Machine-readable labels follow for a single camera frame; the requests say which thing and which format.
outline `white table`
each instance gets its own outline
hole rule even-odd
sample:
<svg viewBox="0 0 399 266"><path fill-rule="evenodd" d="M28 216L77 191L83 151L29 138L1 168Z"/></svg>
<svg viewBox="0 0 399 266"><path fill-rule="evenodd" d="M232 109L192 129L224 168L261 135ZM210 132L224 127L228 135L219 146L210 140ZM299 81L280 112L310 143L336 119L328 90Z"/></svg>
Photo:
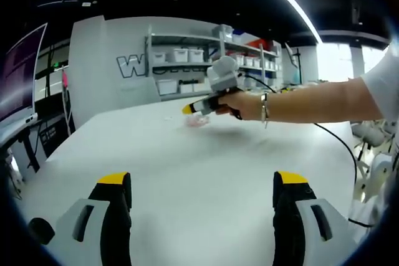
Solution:
<svg viewBox="0 0 399 266"><path fill-rule="evenodd" d="M48 158L23 193L26 219L53 226L102 176L132 175L133 265L255 266L274 258L272 179L305 176L317 197L346 216L354 167L345 147L314 125L211 115L187 128L193 99L95 116ZM352 146L348 123L326 125Z"/></svg>

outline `bracelet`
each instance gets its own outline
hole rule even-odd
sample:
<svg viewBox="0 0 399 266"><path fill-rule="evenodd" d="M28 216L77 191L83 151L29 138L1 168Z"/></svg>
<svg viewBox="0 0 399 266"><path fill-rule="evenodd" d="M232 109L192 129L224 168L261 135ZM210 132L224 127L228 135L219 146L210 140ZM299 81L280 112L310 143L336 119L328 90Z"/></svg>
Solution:
<svg viewBox="0 0 399 266"><path fill-rule="evenodd" d="M261 101L262 101L262 115L261 115L261 120L262 123L265 123L265 129L267 128L267 124L269 123L269 110L267 109L267 94L265 93L264 95L261 95Z"/></svg>

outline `human hand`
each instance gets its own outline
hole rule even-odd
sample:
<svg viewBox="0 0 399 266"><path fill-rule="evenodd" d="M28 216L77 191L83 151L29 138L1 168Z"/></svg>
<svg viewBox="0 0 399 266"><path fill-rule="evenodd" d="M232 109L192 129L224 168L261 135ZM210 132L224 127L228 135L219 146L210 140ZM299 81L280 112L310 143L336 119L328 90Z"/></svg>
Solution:
<svg viewBox="0 0 399 266"><path fill-rule="evenodd" d="M230 113L231 109L239 110L243 120L261 120L262 117L262 101L260 96L250 95L245 92L230 93L219 98L220 105L223 106L216 110L217 115Z"/></svg>

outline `window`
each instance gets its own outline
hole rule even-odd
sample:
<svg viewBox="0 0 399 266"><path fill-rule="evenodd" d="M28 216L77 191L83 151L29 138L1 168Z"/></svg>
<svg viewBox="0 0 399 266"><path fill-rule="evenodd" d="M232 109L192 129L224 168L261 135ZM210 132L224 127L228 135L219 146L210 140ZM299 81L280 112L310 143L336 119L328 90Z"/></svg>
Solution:
<svg viewBox="0 0 399 266"><path fill-rule="evenodd" d="M330 82L353 79L352 54L348 44L319 44L317 46L319 79Z"/></svg>
<svg viewBox="0 0 399 266"><path fill-rule="evenodd" d="M362 46L363 60L364 60L364 72L367 73L374 68L380 60L384 57L388 47L385 50Z"/></svg>

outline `forearm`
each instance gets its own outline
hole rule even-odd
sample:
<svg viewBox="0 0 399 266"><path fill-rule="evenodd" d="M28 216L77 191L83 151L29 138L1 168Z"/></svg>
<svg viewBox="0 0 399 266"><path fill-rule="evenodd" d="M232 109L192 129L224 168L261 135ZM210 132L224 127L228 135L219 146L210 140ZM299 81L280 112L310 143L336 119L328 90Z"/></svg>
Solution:
<svg viewBox="0 0 399 266"><path fill-rule="evenodd" d="M290 123L333 123L381 118L361 79L269 94L267 108L271 121Z"/></svg>

